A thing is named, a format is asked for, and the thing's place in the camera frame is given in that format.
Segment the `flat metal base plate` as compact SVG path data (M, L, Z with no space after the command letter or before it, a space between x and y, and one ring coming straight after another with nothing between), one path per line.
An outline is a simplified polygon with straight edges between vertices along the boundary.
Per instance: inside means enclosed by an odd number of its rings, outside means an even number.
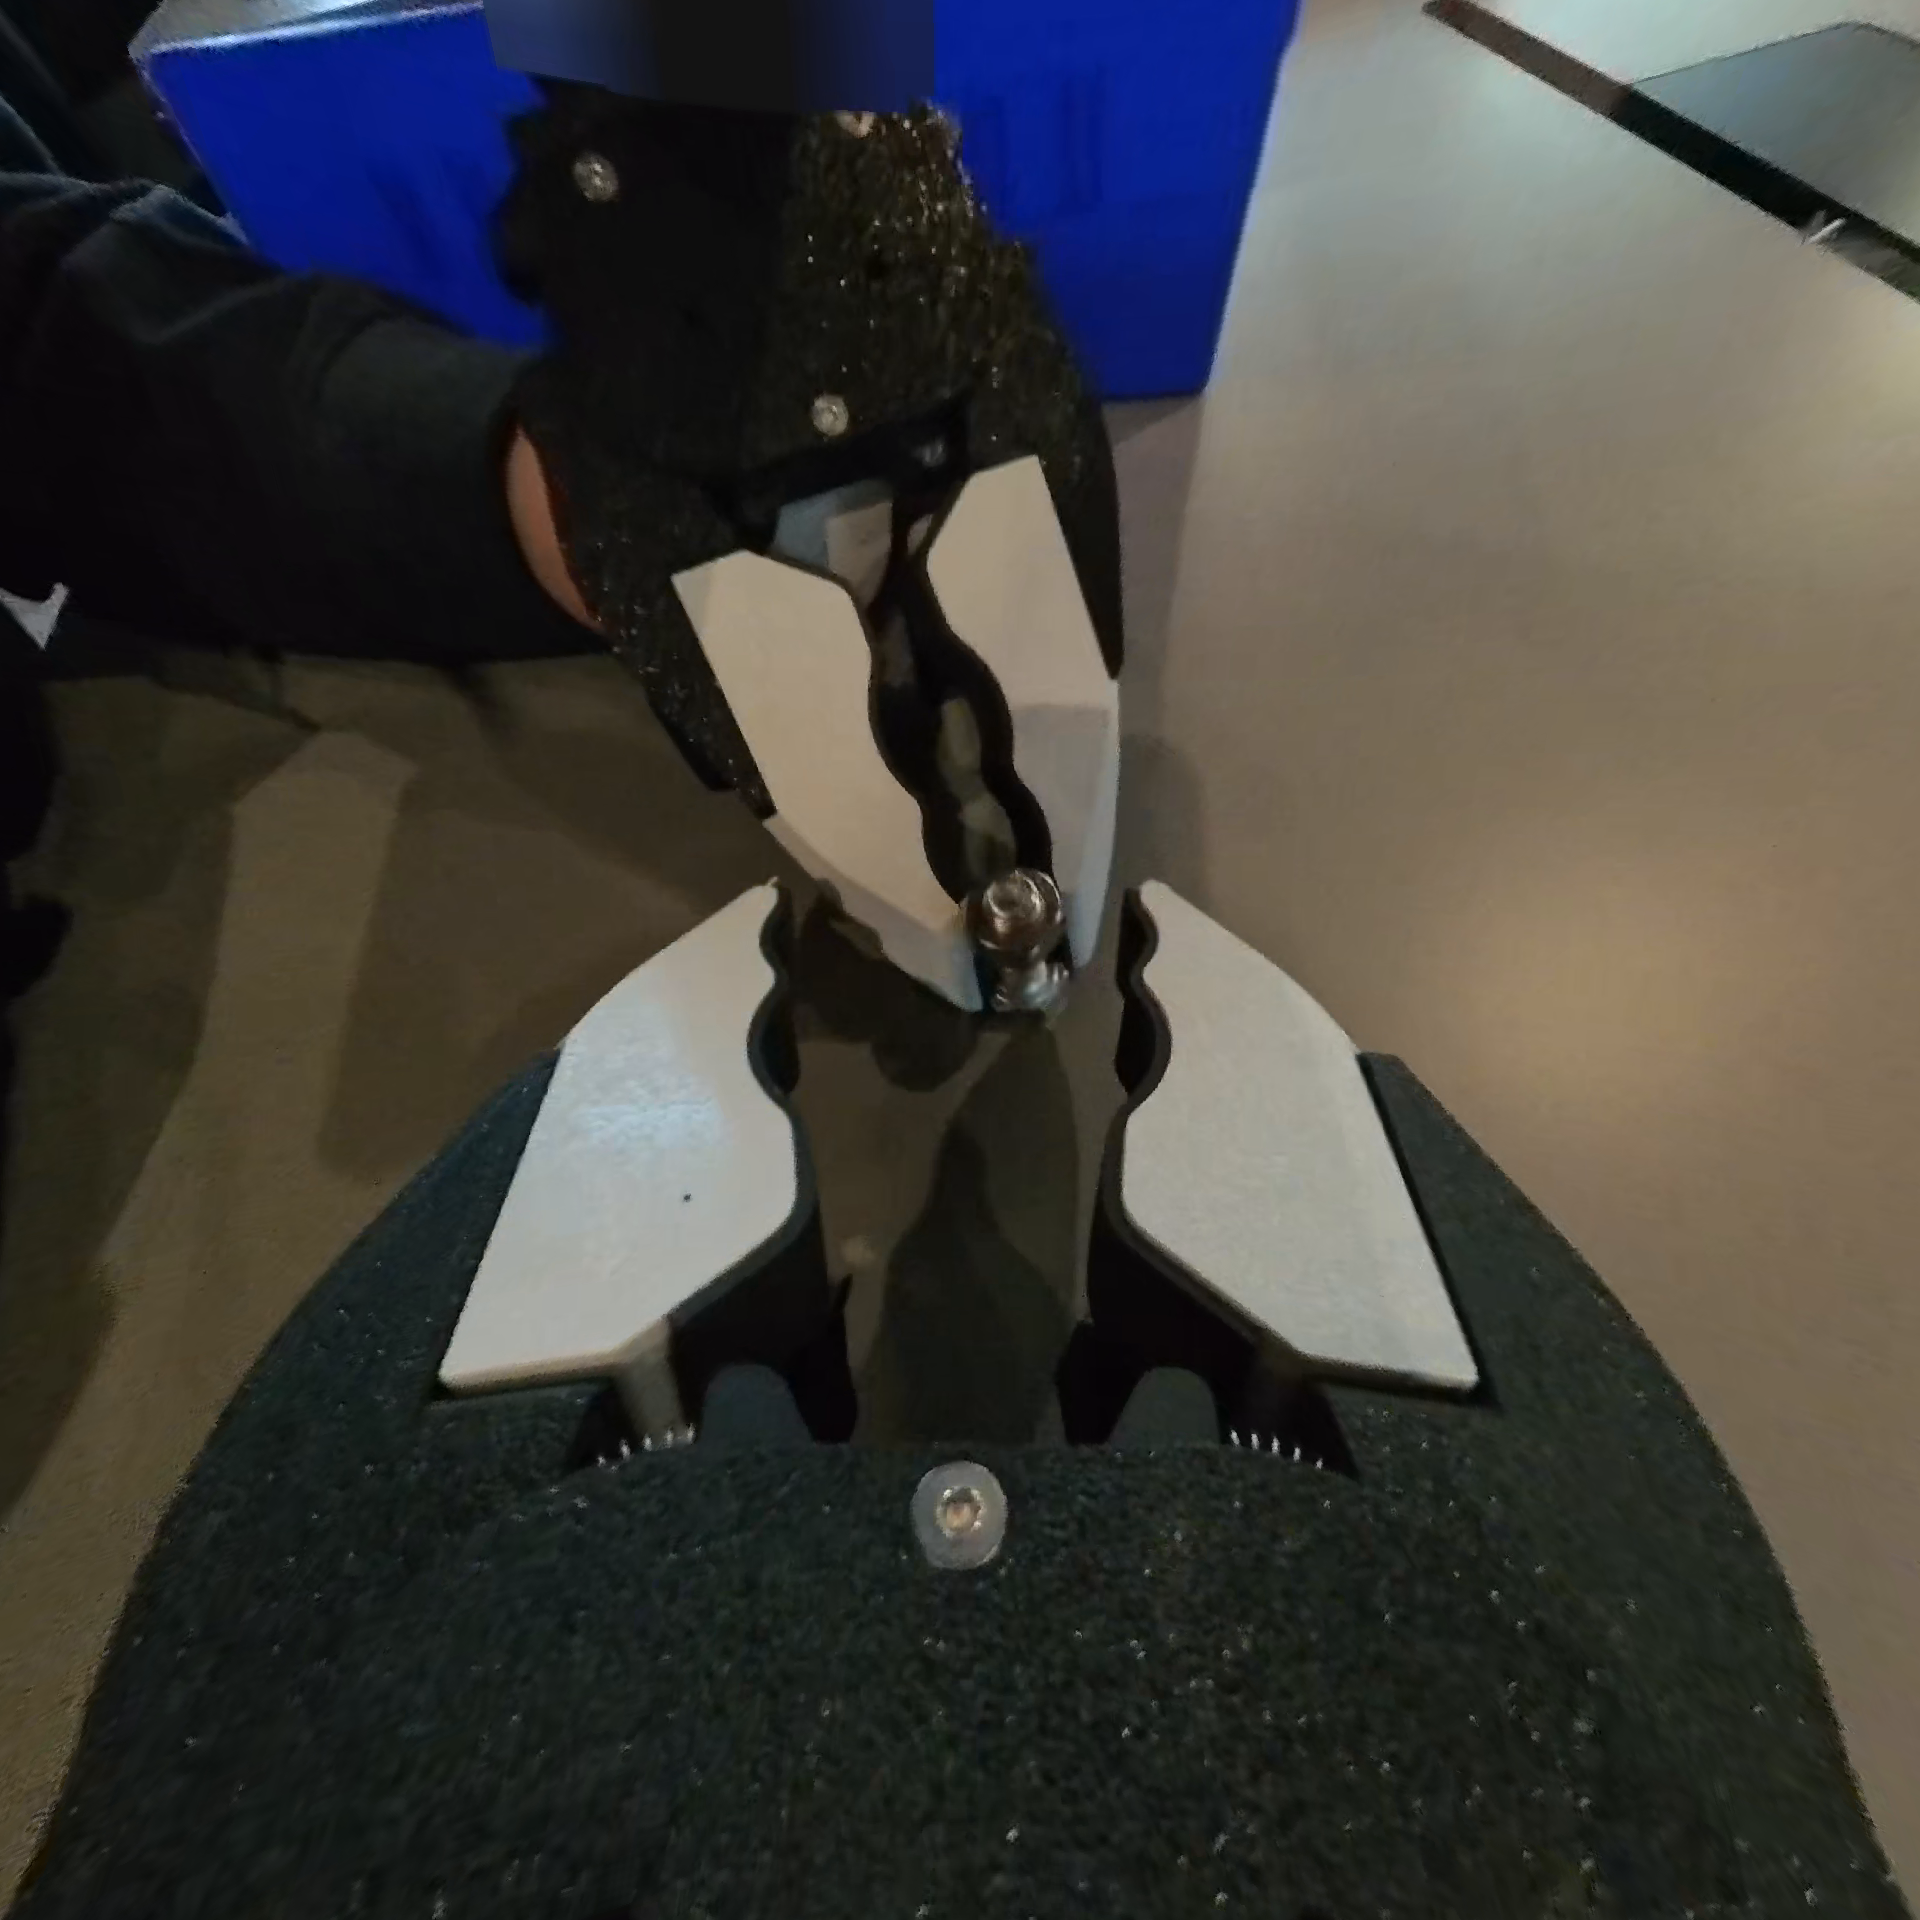
M1877 21L1696 59L1633 99L1903 246L1918 239L1918 40Z

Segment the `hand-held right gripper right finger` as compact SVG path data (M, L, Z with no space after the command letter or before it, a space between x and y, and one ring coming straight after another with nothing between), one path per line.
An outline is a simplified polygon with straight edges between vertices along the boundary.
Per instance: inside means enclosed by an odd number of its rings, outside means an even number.
M1361 1051L1162 879L1123 901L1097 1312L1310 1382L1472 1395L1474 1341Z

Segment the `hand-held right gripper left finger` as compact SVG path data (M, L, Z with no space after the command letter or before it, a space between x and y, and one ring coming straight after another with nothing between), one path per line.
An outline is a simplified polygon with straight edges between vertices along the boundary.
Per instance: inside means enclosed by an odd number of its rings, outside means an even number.
M599 1382L699 1420L698 1325L797 1251L811 1174L774 1059L786 890L749 886L566 1031L438 1365L449 1395Z

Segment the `blue plastic bin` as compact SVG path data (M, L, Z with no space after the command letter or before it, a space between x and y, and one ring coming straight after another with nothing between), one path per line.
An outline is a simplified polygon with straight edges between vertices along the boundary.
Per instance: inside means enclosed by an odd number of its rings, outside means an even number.
M255 251L537 335L489 239L536 81L945 110L1106 402L1198 394L1293 2L159 4L129 57Z

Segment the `person's left hand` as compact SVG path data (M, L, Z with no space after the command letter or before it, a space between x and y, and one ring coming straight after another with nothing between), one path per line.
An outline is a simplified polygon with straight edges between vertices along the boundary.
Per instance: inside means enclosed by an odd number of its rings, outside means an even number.
M570 619L598 632L599 622L568 563L540 450L519 425L514 425L501 457L501 494L512 537L529 578Z

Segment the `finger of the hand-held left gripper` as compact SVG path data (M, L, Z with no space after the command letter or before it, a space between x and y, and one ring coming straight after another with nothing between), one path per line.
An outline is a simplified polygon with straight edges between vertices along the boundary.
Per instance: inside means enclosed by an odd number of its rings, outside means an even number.
M923 543L936 609L1008 711L1008 756L1045 828L1026 853L1061 891L1068 958L1092 965L1112 886L1120 688L1068 549L1042 459L973 469Z
M921 810L882 753L873 609L895 529L889 487L786 504L769 549L672 578L765 793L774 841L899 973L983 1006L961 910L936 877Z

